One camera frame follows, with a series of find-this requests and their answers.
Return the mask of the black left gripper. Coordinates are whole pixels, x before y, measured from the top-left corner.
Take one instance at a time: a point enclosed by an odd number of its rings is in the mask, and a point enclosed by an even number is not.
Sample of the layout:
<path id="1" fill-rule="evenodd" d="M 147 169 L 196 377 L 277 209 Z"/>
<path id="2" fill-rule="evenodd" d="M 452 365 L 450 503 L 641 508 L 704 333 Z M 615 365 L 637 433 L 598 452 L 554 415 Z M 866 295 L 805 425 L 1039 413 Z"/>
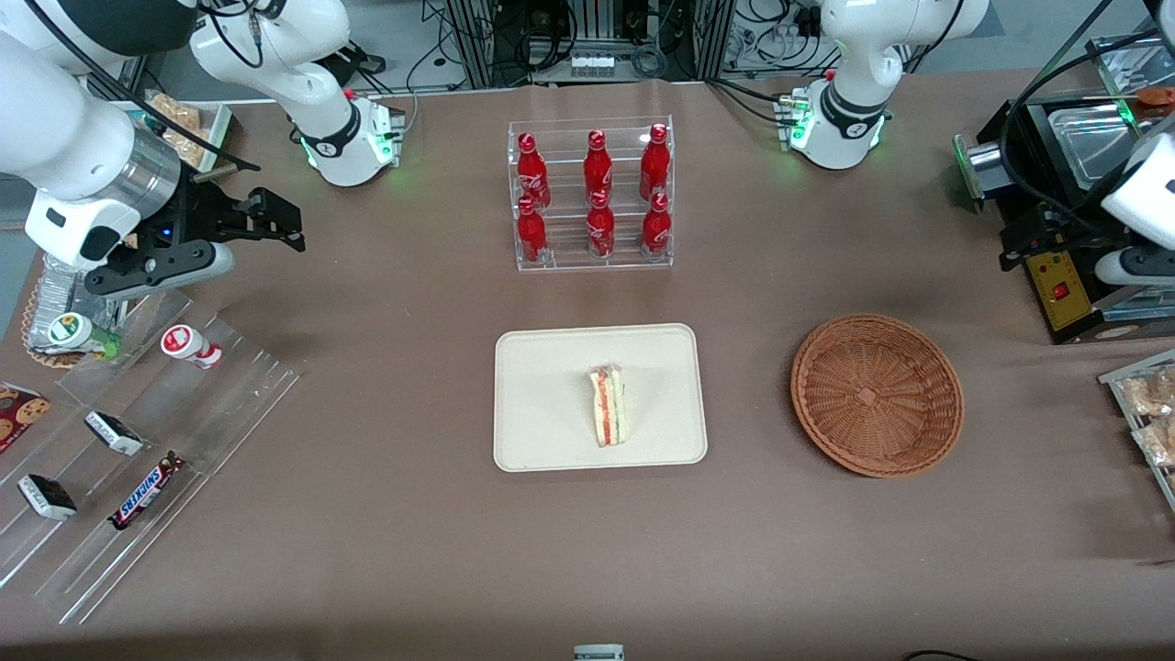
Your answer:
<path id="1" fill-rule="evenodd" d="M 1054 205 L 1032 205 L 1030 213 L 1003 220 L 1002 252 L 999 267 L 1003 274 L 1023 264 L 1023 259 L 1053 252 L 1079 252 L 1085 259 L 1108 252 L 1108 229 L 1097 218 L 1076 213 L 1061 213 Z"/>

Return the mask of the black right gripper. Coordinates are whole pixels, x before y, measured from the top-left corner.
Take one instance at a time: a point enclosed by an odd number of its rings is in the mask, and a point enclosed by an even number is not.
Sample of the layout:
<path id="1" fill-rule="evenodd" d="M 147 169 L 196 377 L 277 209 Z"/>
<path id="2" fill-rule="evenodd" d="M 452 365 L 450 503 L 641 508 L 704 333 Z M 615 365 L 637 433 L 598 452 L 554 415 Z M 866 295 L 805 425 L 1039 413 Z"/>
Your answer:
<path id="1" fill-rule="evenodd" d="M 280 241 L 297 252 L 306 251 L 298 205 L 264 187 L 253 188 L 251 196 L 231 198 L 219 186 L 184 178 L 179 186 L 179 202 L 180 243 Z M 251 222 L 273 231 L 257 230 Z"/>

